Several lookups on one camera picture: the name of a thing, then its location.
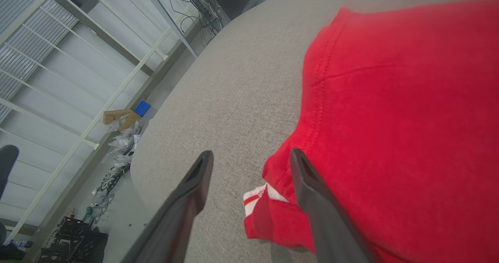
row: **blue plastic bin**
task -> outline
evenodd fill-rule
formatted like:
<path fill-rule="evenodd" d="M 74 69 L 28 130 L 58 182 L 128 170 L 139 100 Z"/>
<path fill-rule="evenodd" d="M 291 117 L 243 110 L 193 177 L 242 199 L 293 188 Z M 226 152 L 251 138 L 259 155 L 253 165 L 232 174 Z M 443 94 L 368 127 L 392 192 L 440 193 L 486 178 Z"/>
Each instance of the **blue plastic bin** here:
<path fill-rule="evenodd" d="M 135 112 L 139 114 L 140 117 L 144 116 L 146 112 L 151 108 L 151 105 L 145 100 L 142 100 L 137 107 L 135 107 Z"/>

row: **red fabric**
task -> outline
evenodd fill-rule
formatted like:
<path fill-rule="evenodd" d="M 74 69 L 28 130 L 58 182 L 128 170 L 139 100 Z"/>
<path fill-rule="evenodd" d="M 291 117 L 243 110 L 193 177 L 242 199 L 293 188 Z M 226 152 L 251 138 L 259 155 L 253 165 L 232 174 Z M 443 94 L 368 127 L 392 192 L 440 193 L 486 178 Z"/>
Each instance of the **red fabric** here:
<path fill-rule="evenodd" d="M 296 131 L 249 238 L 313 251 L 289 151 L 302 149 L 384 261 L 499 261 L 499 0 L 360 14 L 310 46 Z"/>

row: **gray floor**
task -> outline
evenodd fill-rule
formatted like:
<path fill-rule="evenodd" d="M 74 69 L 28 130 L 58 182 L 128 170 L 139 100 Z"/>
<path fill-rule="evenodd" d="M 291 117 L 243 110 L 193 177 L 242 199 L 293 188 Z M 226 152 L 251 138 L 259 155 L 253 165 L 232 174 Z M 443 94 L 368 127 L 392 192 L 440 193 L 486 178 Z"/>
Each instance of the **gray floor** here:
<path fill-rule="evenodd" d="M 211 36 L 203 35 L 207 40 L 211 38 Z M 191 45 L 198 55 L 201 54 L 204 49 L 199 34 Z M 161 107 L 194 60 L 193 55 L 186 50 L 161 83 L 151 93 L 146 100 L 151 104 L 151 108 L 143 117 L 145 128 L 149 121 L 154 119 L 157 110 Z M 86 208 L 92 201 L 95 201 L 91 192 L 100 185 L 110 168 L 111 156 L 108 156 L 98 165 L 66 209 L 67 215 L 71 213 L 73 208 L 75 209 L 75 217 L 77 219 L 80 219 L 85 215 Z M 127 173 L 124 178 L 121 178 L 121 180 L 118 181 L 118 184 L 112 190 L 112 193 L 115 194 L 113 201 L 109 204 L 107 211 L 100 217 L 98 223 L 93 225 L 97 226 L 102 233 L 109 234 L 104 251 L 103 263 L 119 263 L 154 215 L 154 212 L 149 211 L 139 198 L 139 195 L 133 187 L 130 173 Z M 98 210 L 94 209 L 93 215 L 97 215 L 97 213 Z"/>

